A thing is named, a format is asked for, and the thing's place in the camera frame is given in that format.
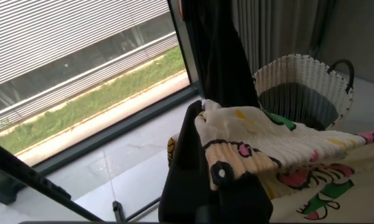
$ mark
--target curtain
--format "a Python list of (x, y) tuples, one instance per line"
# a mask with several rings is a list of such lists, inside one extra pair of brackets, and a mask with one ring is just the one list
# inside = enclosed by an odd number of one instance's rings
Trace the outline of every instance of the curtain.
[(255, 73), (287, 54), (317, 55), (336, 0), (235, 0), (233, 22)]

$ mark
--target grass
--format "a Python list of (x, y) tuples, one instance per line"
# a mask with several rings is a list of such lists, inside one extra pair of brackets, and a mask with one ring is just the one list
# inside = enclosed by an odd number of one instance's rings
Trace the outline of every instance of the grass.
[(69, 101), (59, 110), (48, 111), (35, 121), (20, 124), (9, 134), (0, 136), (0, 145), (15, 154), (183, 69), (184, 61), (180, 48), (170, 49), (163, 58), (146, 67)]

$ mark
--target white tile floor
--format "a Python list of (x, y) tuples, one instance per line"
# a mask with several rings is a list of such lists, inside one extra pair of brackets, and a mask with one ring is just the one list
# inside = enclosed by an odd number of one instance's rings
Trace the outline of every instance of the white tile floor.
[[(374, 130), (374, 84), (356, 78), (350, 114), (339, 127), (356, 133)], [(112, 201), (126, 216), (160, 196), (167, 175), (166, 143), (179, 132), (185, 110), (197, 98), (150, 121), (49, 176), (72, 199), (104, 220), (114, 221)], [(32, 189), (19, 192), (11, 206), (0, 204), (0, 223), (26, 220), (83, 220)], [(157, 207), (138, 218), (157, 221)]]

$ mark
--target basket handle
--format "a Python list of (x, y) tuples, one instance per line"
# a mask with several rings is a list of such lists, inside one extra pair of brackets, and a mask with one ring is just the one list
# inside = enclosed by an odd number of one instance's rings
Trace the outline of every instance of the basket handle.
[(340, 60), (337, 60), (333, 65), (331, 65), (327, 71), (328, 74), (330, 74), (331, 71), (335, 70), (335, 67), (340, 64), (340, 63), (344, 63), (348, 66), (348, 71), (350, 73), (350, 78), (348, 79), (348, 84), (347, 84), (347, 88), (346, 88), (346, 93), (348, 94), (348, 91), (353, 88), (353, 83), (354, 83), (354, 66), (353, 66), (353, 63), (351, 63), (351, 61), (347, 60), (347, 59), (340, 59)]

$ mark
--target white woven basket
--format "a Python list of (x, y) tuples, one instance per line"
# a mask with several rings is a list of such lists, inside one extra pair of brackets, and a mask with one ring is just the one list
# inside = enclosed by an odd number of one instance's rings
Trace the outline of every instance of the white woven basket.
[[(340, 63), (348, 66), (349, 80), (334, 70)], [(353, 101), (354, 67), (345, 59), (328, 66), (308, 55), (286, 55), (253, 78), (263, 109), (311, 128), (334, 129)]]

